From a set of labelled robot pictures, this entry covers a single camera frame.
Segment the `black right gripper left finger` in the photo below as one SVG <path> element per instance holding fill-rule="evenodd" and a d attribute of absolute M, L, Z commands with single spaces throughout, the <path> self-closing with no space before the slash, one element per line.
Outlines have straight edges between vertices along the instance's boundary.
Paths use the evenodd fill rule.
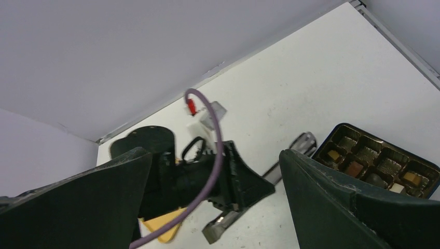
<path fill-rule="evenodd" d="M 56 183 L 1 197 L 1 248 L 128 248 L 152 162 L 137 147 Z"/>

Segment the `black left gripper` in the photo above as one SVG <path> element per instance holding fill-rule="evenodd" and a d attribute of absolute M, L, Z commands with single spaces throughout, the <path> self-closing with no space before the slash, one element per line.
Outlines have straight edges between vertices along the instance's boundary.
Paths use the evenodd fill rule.
<path fill-rule="evenodd" d="M 233 141 L 225 141 L 221 181 L 221 211 L 242 212 L 275 192 L 274 184 L 253 171 Z M 175 162 L 174 133 L 161 126 L 146 126 L 115 140 L 109 147 L 116 158 L 136 147 L 152 155 L 138 217 L 150 220 L 187 207 L 205 186 L 216 154 L 205 145 L 189 160 Z"/>

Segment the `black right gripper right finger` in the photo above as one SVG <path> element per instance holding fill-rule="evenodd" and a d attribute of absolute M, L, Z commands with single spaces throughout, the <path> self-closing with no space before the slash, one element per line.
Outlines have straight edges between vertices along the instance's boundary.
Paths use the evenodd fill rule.
<path fill-rule="evenodd" d="M 301 248 L 439 248 L 439 202 L 373 186 L 294 150 L 279 155 Z"/>

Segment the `blue chocolate box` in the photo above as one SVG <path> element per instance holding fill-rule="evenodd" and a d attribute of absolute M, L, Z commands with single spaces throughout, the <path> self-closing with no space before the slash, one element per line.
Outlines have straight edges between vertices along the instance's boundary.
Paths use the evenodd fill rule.
<path fill-rule="evenodd" d="M 313 159 L 344 174 L 357 161 L 364 169 L 356 179 L 387 190 L 398 183 L 408 196 L 428 199 L 439 187 L 437 165 L 348 123 L 334 127 Z"/>

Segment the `brown chocolate in box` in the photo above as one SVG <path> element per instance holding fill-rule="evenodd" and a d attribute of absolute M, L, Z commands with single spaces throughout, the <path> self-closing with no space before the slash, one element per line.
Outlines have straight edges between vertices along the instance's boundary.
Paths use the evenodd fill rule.
<path fill-rule="evenodd" d="M 357 178 L 363 171 L 364 166 L 357 161 L 352 161 L 345 169 L 345 173 L 351 177 Z"/>

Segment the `yellow tray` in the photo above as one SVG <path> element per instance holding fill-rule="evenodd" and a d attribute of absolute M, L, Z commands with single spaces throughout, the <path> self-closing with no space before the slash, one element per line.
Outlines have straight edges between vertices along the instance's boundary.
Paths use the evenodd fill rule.
<path fill-rule="evenodd" d="M 185 207 L 184 208 L 181 207 L 176 211 L 161 215 L 159 217 L 156 217 L 156 218 L 153 218 L 150 220 L 145 220 L 143 218 L 139 218 L 139 222 L 141 224 L 141 227 L 146 228 L 149 232 L 154 232 L 154 231 L 158 230 L 159 228 L 161 228 L 162 226 L 169 223 L 170 221 L 174 220 L 176 217 L 181 215 L 185 210 L 186 210 Z M 182 225 L 182 222 L 178 223 L 173 228 L 171 228 L 167 232 L 160 235 L 157 238 L 157 240 L 160 243 L 164 243 L 164 244 L 171 243 L 173 241 L 173 239 L 175 238 L 175 236 L 177 235 L 181 225 Z"/>

